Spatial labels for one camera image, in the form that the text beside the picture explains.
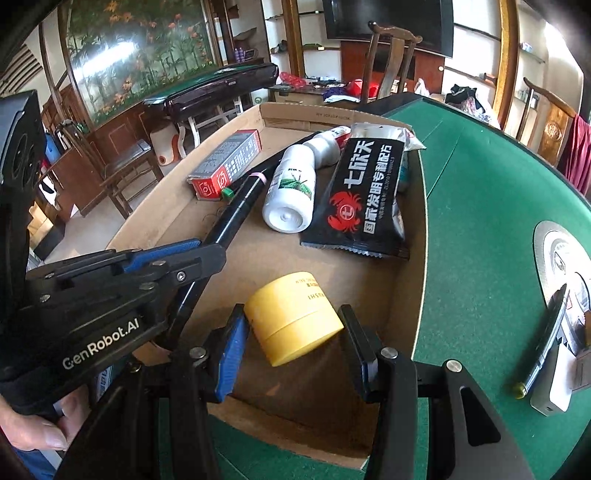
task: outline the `floor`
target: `floor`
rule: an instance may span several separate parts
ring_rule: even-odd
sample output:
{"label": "floor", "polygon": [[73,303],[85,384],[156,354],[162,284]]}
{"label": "floor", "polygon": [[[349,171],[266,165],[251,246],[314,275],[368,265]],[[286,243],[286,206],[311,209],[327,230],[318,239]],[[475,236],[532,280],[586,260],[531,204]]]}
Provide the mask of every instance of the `floor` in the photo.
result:
{"label": "floor", "polygon": [[[172,171],[178,165],[173,162],[162,169],[164,175]],[[146,174],[124,190],[125,197],[131,197],[135,192],[149,184],[154,177]],[[129,204],[135,210],[148,196],[154,187],[146,189],[141,195],[134,198]],[[66,258],[85,255],[99,250],[104,250],[115,236],[125,219],[113,205],[110,199],[100,202],[90,213],[83,217],[77,212],[66,224],[64,239],[49,254],[45,263],[57,262]]]}

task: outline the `wall shelf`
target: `wall shelf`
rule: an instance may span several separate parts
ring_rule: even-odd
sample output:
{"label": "wall shelf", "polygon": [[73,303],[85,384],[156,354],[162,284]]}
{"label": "wall shelf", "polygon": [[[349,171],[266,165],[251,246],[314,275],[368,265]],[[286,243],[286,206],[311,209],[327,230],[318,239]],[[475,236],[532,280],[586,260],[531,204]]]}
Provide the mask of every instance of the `wall shelf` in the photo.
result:
{"label": "wall shelf", "polygon": [[523,48],[519,48],[519,50],[520,50],[520,52],[525,53],[528,57],[533,58],[536,62],[538,62],[540,64],[546,63],[546,61],[544,59],[541,59],[535,53],[532,53],[530,51],[524,50]]}
{"label": "wall shelf", "polygon": [[481,84],[487,86],[488,88],[494,88],[494,89],[496,89],[496,87],[494,85],[490,84],[489,82],[485,82],[480,77],[477,77],[477,76],[472,75],[470,73],[463,72],[463,71],[458,70],[458,69],[455,69],[453,67],[448,67],[447,65],[445,65],[443,68],[445,70],[450,71],[450,72],[457,73],[458,75],[462,75],[462,76],[464,76],[466,78],[469,78],[470,80],[474,80],[475,82],[481,83]]}
{"label": "wall shelf", "polygon": [[[327,51],[327,50],[340,50],[340,47],[303,47],[303,51]],[[280,51],[277,53],[269,52],[271,55],[283,55],[286,51]]]}
{"label": "wall shelf", "polygon": [[[517,100],[520,103],[523,103],[524,105],[526,104],[526,102],[524,102],[521,98],[519,98],[517,95],[514,95],[515,100]],[[536,112],[538,111],[537,108],[534,107],[530,107],[531,110],[535,110]]]}
{"label": "wall shelf", "polygon": [[[305,17],[306,15],[320,15],[323,13],[323,10],[314,10],[311,12],[300,12],[300,16]],[[266,18],[265,20],[267,20],[268,22],[273,22],[275,20],[279,20],[280,18],[283,18],[283,14],[274,15],[273,17]]]}
{"label": "wall shelf", "polygon": [[492,33],[485,32],[484,30],[478,30],[477,28],[468,27],[467,25],[462,25],[459,23],[454,23],[453,26],[457,27],[457,28],[461,28],[462,30],[466,30],[468,32],[478,33],[479,35],[482,35],[483,37],[490,38],[491,40],[501,41],[500,37],[497,37],[497,36],[493,35]]}

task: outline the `television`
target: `television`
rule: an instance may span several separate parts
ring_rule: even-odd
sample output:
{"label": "television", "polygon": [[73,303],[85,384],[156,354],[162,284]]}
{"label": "television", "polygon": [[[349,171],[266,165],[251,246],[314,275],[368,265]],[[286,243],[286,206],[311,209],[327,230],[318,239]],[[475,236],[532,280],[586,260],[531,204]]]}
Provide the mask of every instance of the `television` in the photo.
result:
{"label": "television", "polygon": [[420,35],[421,50],[453,54],[452,0],[323,0],[328,38],[369,40],[368,22]]}

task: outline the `red medicine box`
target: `red medicine box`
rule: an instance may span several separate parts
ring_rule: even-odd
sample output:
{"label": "red medicine box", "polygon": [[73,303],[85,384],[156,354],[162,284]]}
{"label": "red medicine box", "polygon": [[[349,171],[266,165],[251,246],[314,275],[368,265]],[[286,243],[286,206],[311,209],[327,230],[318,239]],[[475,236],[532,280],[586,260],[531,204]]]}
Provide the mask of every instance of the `red medicine box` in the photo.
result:
{"label": "red medicine box", "polygon": [[258,130],[237,130],[225,139],[187,177],[200,200],[219,200],[261,151]]}

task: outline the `black pen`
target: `black pen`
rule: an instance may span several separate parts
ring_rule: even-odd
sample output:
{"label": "black pen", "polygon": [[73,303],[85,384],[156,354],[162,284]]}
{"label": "black pen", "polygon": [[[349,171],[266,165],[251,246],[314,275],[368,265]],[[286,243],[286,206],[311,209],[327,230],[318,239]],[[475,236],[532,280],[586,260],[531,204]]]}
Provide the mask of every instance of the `black pen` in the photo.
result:
{"label": "black pen", "polygon": [[560,329],[560,324],[566,312],[566,304],[569,300],[570,289],[567,288],[566,283],[555,294],[554,306],[548,312],[548,324],[544,330],[538,346],[535,349],[535,364],[524,382],[519,382],[515,385],[515,398],[524,398],[530,391],[534,384],[535,378],[542,370],[548,352],[556,342],[556,335]]}

